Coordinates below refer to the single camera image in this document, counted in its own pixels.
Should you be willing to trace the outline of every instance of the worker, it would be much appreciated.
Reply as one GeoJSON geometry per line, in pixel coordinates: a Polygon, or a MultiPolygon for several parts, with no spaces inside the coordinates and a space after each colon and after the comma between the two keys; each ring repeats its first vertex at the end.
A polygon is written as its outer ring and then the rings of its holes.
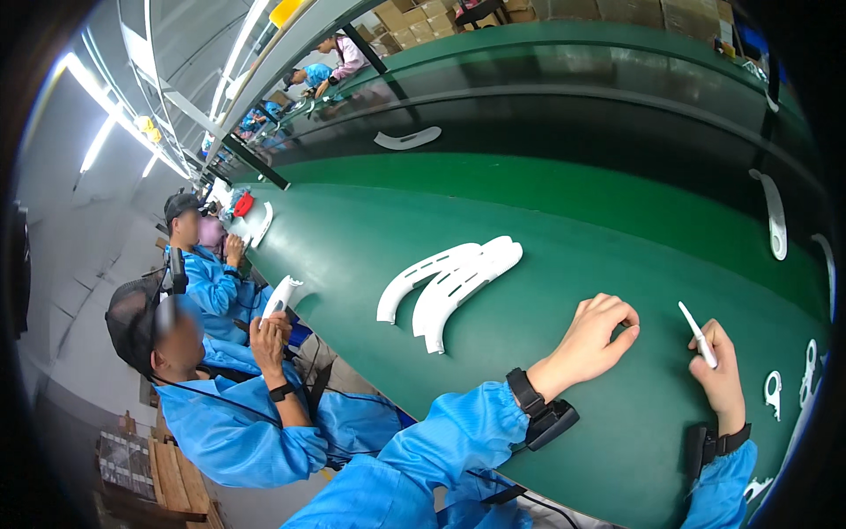
{"type": "Polygon", "coordinates": [[[315,91],[315,97],[320,97],[329,85],[336,85],[346,77],[354,74],[365,66],[370,65],[365,54],[345,35],[336,33],[330,36],[325,41],[317,45],[317,51],[320,53],[329,53],[335,50],[338,52],[338,58],[341,59],[341,65],[335,68],[329,75],[329,78],[323,81],[315,91]]]}
{"type": "Polygon", "coordinates": [[[185,457],[226,487],[275,488],[378,451],[401,428],[381,396],[324,393],[313,415],[283,360],[283,311],[250,323],[250,348],[203,339],[186,295],[157,304],[155,276],[119,287],[106,313],[118,356],[155,384],[185,457]]]}
{"type": "MultiPolygon", "coordinates": [[[[526,438],[527,409],[541,400],[549,404],[574,384],[602,375],[639,332],[637,312],[617,296],[599,294],[582,301],[558,347],[514,378],[527,384],[522,392],[519,385],[512,390],[509,374],[506,383],[485,382],[467,394],[438,397],[423,422],[397,433],[377,457],[356,455],[283,527],[530,527],[529,514],[517,508],[516,500],[480,503],[479,492],[467,486],[472,485],[467,471],[489,472],[507,461],[511,446],[526,438]],[[620,323],[628,328],[611,341],[620,323]],[[526,395],[525,388],[537,393],[532,393],[532,402],[515,396],[526,395]],[[436,513],[432,489],[438,485],[451,489],[453,496],[436,513]]],[[[715,320],[702,332],[718,367],[712,370],[696,356],[689,369],[717,413],[719,435],[737,436],[738,441],[743,432],[748,436],[748,428],[734,347],[715,320]]],[[[694,349],[695,341],[688,347],[694,349]]],[[[744,519],[744,489],[757,448],[751,440],[736,448],[701,469],[683,528],[737,527],[744,519]]]]}
{"type": "Polygon", "coordinates": [[[306,96],[314,96],[317,86],[329,79],[332,69],[323,63],[309,64],[301,69],[294,68],[282,77],[285,83],[285,91],[293,85],[305,83],[309,90],[304,93],[306,96]]]}
{"type": "Polygon", "coordinates": [[[248,334],[236,327],[233,319],[248,322],[265,310],[273,288],[261,289],[256,283],[241,279],[238,268],[244,256],[244,241],[238,235],[226,238],[226,261],[218,259],[200,245],[200,211],[197,197],[180,193],[168,198],[164,218],[170,233],[170,246],[182,250],[188,275],[188,296],[202,310],[206,332],[214,339],[247,344],[248,334]]]}

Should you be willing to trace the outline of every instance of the black strap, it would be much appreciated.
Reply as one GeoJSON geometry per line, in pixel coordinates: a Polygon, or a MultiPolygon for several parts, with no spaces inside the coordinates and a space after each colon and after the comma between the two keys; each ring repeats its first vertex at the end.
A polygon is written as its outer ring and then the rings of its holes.
{"type": "Polygon", "coordinates": [[[511,501],[514,498],[517,498],[522,493],[526,492],[526,489],[522,488],[520,485],[512,485],[505,490],[493,494],[492,496],[488,496],[487,498],[483,499],[481,502],[483,504],[496,504],[502,505],[511,501]]]}
{"type": "Polygon", "coordinates": [[[333,363],[335,361],[331,361],[328,366],[317,370],[315,384],[311,386],[311,391],[306,395],[306,400],[309,403],[309,417],[312,421],[317,416],[317,405],[320,404],[320,398],[323,396],[323,392],[326,391],[327,384],[329,384],[329,376],[332,375],[333,363]]]}

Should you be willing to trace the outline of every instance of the blue lab coat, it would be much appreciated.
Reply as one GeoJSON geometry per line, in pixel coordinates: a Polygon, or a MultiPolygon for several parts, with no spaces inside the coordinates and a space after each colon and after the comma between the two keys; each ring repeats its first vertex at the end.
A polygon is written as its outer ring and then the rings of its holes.
{"type": "Polygon", "coordinates": [[[183,252],[188,288],[185,291],[203,315],[206,333],[214,339],[246,344],[249,336],[232,323],[233,318],[250,323],[264,312],[273,288],[256,292],[253,281],[242,281],[238,270],[221,262],[206,248],[194,246],[194,253],[183,252]]]}
{"type": "MultiPolygon", "coordinates": [[[[283,527],[531,527],[529,514],[516,500],[479,503],[502,488],[490,488],[464,472],[500,466],[511,456],[510,446],[525,439],[527,426],[506,383],[486,382],[467,394],[442,395],[425,421],[397,433],[378,457],[356,455],[283,527]],[[450,493],[446,508],[436,513],[432,489],[438,485],[450,493]]],[[[739,525],[756,456],[756,446],[747,441],[702,470],[684,529],[739,525]]]]}
{"type": "MultiPolygon", "coordinates": [[[[259,373],[247,347],[220,340],[203,340],[208,366],[259,373]]],[[[297,386],[307,409],[301,381],[290,362],[285,378],[297,386]]],[[[219,395],[277,421],[264,377],[234,383],[224,377],[192,380],[180,385],[219,395]]],[[[204,474],[225,487],[275,488],[307,479],[327,459],[345,460],[355,453],[381,449],[400,429],[393,405],[376,395],[327,391],[317,406],[315,426],[283,427],[256,413],[174,386],[156,386],[162,414],[183,454],[204,474]]]]}

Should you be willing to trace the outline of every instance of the baseball cap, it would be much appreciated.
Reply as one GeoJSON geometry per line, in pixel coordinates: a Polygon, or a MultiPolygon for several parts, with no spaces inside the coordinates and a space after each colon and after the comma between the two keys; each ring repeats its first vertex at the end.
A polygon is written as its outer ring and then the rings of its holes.
{"type": "Polygon", "coordinates": [[[200,212],[203,217],[208,214],[205,206],[200,205],[200,201],[196,195],[190,193],[177,193],[170,195],[164,203],[164,220],[168,228],[171,222],[179,215],[187,212],[189,209],[195,209],[200,212]]]}

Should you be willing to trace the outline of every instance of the white component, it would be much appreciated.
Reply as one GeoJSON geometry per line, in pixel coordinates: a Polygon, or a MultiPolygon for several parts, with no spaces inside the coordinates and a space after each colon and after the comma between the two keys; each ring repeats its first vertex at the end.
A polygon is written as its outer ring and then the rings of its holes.
{"type": "Polygon", "coordinates": [[[808,342],[805,350],[805,375],[802,377],[802,385],[799,386],[799,408],[805,408],[805,402],[810,397],[810,383],[814,379],[814,367],[816,366],[816,340],[808,342]]]}
{"type": "Polygon", "coordinates": [[[441,272],[444,268],[456,266],[466,259],[479,255],[481,246],[475,242],[469,242],[455,246],[449,250],[427,257],[423,261],[416,262],[406,268],[387,285],[382,297],[379,299],[379,306],[376,308],[376,321],[394,324],[397,318],[397,306],[406,294],[411,292],[415,286],[422,284],[427,279],[441,272]]]}
{"type": "Polygon", "coordinates": [[[826,268],[828,268],[828,316],[834,323],[834,293],[837,291],[838,276],[834,268],[834,254],[832,247],[828,244],[828,240],[821,234],[813,234],[810,237],[822,246],[822,253],[826,254],[826,268]]]}
{"type": "Polygon", "coordinates": [[[690,330],[693,331],[693,335],[696,338],[696,349],[699,350],[699,354],[705,359],[708,367],[711,369],[717,369],[717,357],[714,356],[714,351],[712,351],[711,347],[708,345],[708,340],[705,339],[702,329],[699,328],[699,325],[696,325],[696,322],[690,315],[690,312],[688,312],[687,307],[684,306],[684,303],[680,301],[678,303],[678,308],[682,310],[684,317],[687,318],[688,325],[690,325],[690,330]]]}
{"type": "Polygon", "coordinates": [[[772,179],[757,169],[750,169],[749,176],[761,181],[766,198],[766,211],[770,216],[770,250],[779,261],[784,261],[788,254],[788,227],[784,220],[782,197],[772,179]]]}
{"type": "Polygon", "coordinates": [[[523,246],[513,242],[502,249],[467,261],[437,288],[424,315],[426,350],[443,354],[443,328],[450,315],[477,290],[506,273],[523,257],[523,246]]]}
{"type": "Polygon", "coordinates": [[[273,289],[273,294],[271,294],[270,299],[267,300],[265,311],[261,314],[261,320],[264,322],[264,320],[269,318],[273,312],[284,311],[288,307],[288,301],[291,299],[291,294],[294,293],[294,289],[302,284],[302,281],[297,281],[296,279],[291,278],[291,276],[285,276],[285,279],[280,281],[276,288],[273,289]]]}
{"type": "Polygon", "coordinates": [[[755,499],[758,494],[760,494],[765,488],[770,486],[770,483],[772,483],[771,477],[768,477],[766,480],[764,480],[763,483],[758,483],[758,478],[753,477],[752,481],[749,482],[749,485],[746,485],[746,490],[743,491],[743,495],[746,498],[746,503],[748,504],[750,501],[755,499]],[[746,494],[748,494],[750,491],[752,492],[752,495],[747,497],[746,494]]]}
{"type": "Polygon", "coordinates": [[[782,421],[782,400],[781,400],[781,393],[782,393],[782,374],[778,371],[774,371],[767,375],[766,382],[764,382],[764,402],[767,405],[772,405],[773,408],[776,409],[776,412],[772,415],[778,419],[779,422],[782,421]],[[776,380],[776,388],[775,390],[770,393],[770,380],[776,380]]]}
{"type": "MultiPolygon", "coordinates": [[[[501,250],[502,248],[507,247],[513,241],[511,237],[507,235],[501,235],[495,239],[491,239],[487,241],[484,245],[480,248],[481,255],[491,255],[492,252],[501,250]]],[[[457,272],[466,261],[470,258],[475,256],[468,256],[467,259],[464,259],[462,262],[455,262],[455,266],[442,270],[435,278],[429,282],[429,284],[423,289],[422,294],[420,297],[417,298],[417,304],[415,305],[415,312],[414,315],[411,317],[411,330],[414,336],[423,336],[426,332],[426,314],[429,310],[429,302],[433,299],[437,298],[437,286],[446,280],[446,278],[451,274],[457,272]]]]}
{"type": "Polygon", "coordinates": [[[270,202],[265,202],[265,219],[261,221],[261,227],[258,230],[258,233],[255,234],[253,237],[252,247],[256,248],[262,239],[264,239],[264,234],[267,233],[267,229],[270,228],[270,221],[273,220],[273,206],[270,205],[270,202]]]}
{"type": "Polygon", "coordinates": [[[423,129],[420,132],[403,136],[402,138],[393,138],[380,132],[376,134],[373,141],[377,145],[383,146],[386,149],[391,149],[392,151],[407,151],[409,149],[425,145],[430,141],[434,141],[440,135],[441,127],[429,127],[428,129],[423,129]]]}

